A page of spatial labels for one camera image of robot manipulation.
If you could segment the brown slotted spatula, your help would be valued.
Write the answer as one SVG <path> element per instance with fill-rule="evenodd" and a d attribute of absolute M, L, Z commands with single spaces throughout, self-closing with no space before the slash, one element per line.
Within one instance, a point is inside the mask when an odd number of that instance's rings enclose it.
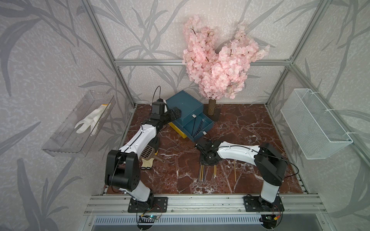
<path fill-rule="evenodd" d="M 153 147 L 151 147 L 151 146 L 149 146 L 149 145 L 147 145 L 147 146 L 144 148 L 144 150 L 142 151 L 142 153 L 141 153 L 140 157 L 141 157 L 142 159 L 146 160 L 146 161 L 149 161 L 149 160 L 151 160 L 151 159 L 156 159 L 156 160 L 158 160 L 158 161 L 165 162 L 165 160 L 164 160 L 164 159 L 162 159 L 162 158 L 160 158 L 160 157 L 158 157 L 158 156 L 156 155 L 155 148 L 153 148 Z"/>

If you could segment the pink blossom artificial tree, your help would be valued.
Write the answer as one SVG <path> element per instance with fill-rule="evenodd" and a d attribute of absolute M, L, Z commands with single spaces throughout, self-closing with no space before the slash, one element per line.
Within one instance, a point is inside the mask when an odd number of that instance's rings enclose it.
<path fill-rule="evenodd" d="M 269 46 L 261 49 L 246 33 L 245 24 L 238 24 L 233 39 L 216 51 L 217 34 L 204 27 L 196 15 L 184 24 L 187 48 L 183 51 L 189 79 L 198 85 L 199 93 L 209 100 L 207 115 L 216 115 L 216 101 L 234 99 L 245 87 L 251 63 L 268 55 Z"/>

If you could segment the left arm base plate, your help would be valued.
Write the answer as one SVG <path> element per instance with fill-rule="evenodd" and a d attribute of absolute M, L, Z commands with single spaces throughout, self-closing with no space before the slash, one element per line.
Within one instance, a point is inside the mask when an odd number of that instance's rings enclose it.
<path fill-rule="evenodd" d="M 144 213 L 144 212 L 167 212 L 168 197 L 149 197 L 148 201 L 140 202 L 131 198 L 128 213 Z"/>

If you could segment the clear acrylic wall tray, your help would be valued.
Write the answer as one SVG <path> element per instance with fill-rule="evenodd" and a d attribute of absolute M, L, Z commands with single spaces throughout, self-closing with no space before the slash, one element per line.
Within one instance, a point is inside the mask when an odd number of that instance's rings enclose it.
<path fill-rule="evenodd" d="M 112 94 L 87 91 L 42 150 L 53 157 L 85 157 L 115 104 Z"/>

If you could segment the right circuit board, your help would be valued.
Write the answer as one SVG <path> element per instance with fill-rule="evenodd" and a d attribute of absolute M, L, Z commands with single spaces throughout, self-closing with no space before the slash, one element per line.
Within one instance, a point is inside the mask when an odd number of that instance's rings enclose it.
<path fill-rule="evenodd" d="M 259 219 L 261 222 L 272 222 L 276 223 L 281 218 L 281 215 L 262 215 Z"/>

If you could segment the teal yellow drawer box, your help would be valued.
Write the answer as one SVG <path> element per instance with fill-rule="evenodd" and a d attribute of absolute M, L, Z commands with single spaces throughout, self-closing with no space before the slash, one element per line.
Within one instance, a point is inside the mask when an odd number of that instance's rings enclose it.
<path fill-rule="evenodd" d="M 179 119 L 173 121 L 170 125 L 183 137 L 187 136 L 183 132 L 183 126 L 191 121 L 192 115 L 198 116 L 203 113 L 203 103 L 192 97 L 185 91 L 181 91 L 174 96 L 166 100 L 166 103 L 170 109 L 174 107 L 179 108 L 182 111 L 182 115 Z"/>

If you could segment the dark grey pencil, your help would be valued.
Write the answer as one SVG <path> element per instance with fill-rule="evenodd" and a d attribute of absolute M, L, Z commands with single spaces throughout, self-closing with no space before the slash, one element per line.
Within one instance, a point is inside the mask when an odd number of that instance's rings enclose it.
<path fill-rule="evenodd" d="M 192 136 L 194 137 L 194 129 L 195 129 L 195 124 L 196 124 L 196 119 L 197 119 L 197 116 L 196 115 L 192 115 L 193 118 L 194 118 L 194 122 L 193 122 L 193 129 L 192 129 Z"/>

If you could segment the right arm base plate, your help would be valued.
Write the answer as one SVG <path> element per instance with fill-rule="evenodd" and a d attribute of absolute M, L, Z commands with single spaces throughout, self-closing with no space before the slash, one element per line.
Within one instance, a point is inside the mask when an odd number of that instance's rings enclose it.
<path fill-rule="evenodd" d="M 274 202 L 268 202 L 260 196 L 250 194 L 243 197 L 246 212 L 284 212 L 284 206 L 279 196 L 276 196 Z"/>

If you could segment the left circuit board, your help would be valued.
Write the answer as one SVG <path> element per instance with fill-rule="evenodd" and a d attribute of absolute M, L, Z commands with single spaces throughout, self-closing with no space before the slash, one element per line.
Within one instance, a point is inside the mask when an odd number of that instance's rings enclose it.
<path fill-rule="evenodd" d="M 149 224 L 149 223 L 155 223 L 160 218 L 161 218 L 161 215 L 154 215 L 154 214 L 151 214 L 151 215 L 140 215 L 138 217 L 138 223 L 147 223 L 147 224 Z"/>

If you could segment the teal drawer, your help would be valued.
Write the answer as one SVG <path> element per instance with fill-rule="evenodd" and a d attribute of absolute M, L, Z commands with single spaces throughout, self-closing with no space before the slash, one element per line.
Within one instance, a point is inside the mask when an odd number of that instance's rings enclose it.
<path fill-rule="evenodd" d="M 204 113 L 201 113 L 197 116 L 194 137 L 192 136 L 194 118 L 191 119 L 186 125 L 183 126 L 184 134 L 192 141 L 196 142 L 201 137 L 204 136 L 204 133 L 208 133 L 214 126 L 214 121 L 207 117 Z"/>

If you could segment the aluminium front rail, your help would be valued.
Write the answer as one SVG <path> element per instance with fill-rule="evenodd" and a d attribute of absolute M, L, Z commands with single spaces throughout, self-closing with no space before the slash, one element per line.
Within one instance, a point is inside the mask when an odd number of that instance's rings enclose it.
<path fill-rule="evenodd" d="M 242 194 L 173 194 L 166 195 L 165 205 L 155 206 L 150 212 L 162 215 L 213 215 L 213 214 L 269 214 L 257 211 L 256 206 L 245 203 Z M 275 208 L 279 214 L 325 214 L 327 210 L 317 194 L 281 194 L 284 210 Z M 92 196 L 83 212 L 92 215 L 131 215 L 128 195 Z"/>

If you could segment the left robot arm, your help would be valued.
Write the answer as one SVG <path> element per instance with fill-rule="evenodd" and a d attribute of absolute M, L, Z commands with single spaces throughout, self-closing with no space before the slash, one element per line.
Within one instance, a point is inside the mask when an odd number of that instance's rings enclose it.
<path fill-rule="evenodd" d="M 181 117 L 181 110 L 177 107 L 161 112 L 153 106 L 152 110 L 154 113 L 141 124 L 131 140 L 119 150 L 111 150 L 107 155 L 105 185 L 128 193 L 140 203 L 150 202 L 153 194 L 140 180 L 139 157 L 164 125 Z"/>

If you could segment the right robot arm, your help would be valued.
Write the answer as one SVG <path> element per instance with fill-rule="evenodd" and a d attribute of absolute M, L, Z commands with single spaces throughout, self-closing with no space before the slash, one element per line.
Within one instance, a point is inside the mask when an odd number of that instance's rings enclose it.
<path fill-rule="evenodd" d="M 214 166 L 222 159 L 232 159 L 256 166 L 264 180 L 260 201 L 269 204 L 275 202 L 285 178 L 288 161 L 271 144 L 247 146 L 202 138 L 195 148 L 200 151 L 200 162 L 204 165 Z"/>

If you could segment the white glove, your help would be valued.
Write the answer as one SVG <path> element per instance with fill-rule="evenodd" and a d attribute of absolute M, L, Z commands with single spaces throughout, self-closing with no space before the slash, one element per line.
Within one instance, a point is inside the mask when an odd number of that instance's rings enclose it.
<path fill-rule="evenodd" d="M 79 121 L 75 125 L 75 129 L 80 125 L 79 129 L 76 131 L 77 134 L 84 133 L 88 128 L 90 128 L 90 136 L 97 134 L 99 120 L 105 110 L 108 108 L 108 105 L 100 105 L 97 109 L 93 110 L 89 115 L 84 119 Z"/>

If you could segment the circuit board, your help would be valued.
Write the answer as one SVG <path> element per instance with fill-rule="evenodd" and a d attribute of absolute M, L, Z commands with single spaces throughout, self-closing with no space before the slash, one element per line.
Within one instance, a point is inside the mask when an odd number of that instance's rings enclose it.
<path fill-rule="evenodd" d="M 272 222 L 276 223 L 281 218 L 281 215 L 262 215 L 259 219 L 261 222 Z"/>
<path fill-rule="evenodd" d="M 149 223 L 155 223 L 160 218 L 161 218 L 161 215 L 154 215 L 154 214 L 151 214 L 151 215 L 140 215 L 138 217 L 138 223 L 147 223 L 147 224 L 149 224 Z"/>

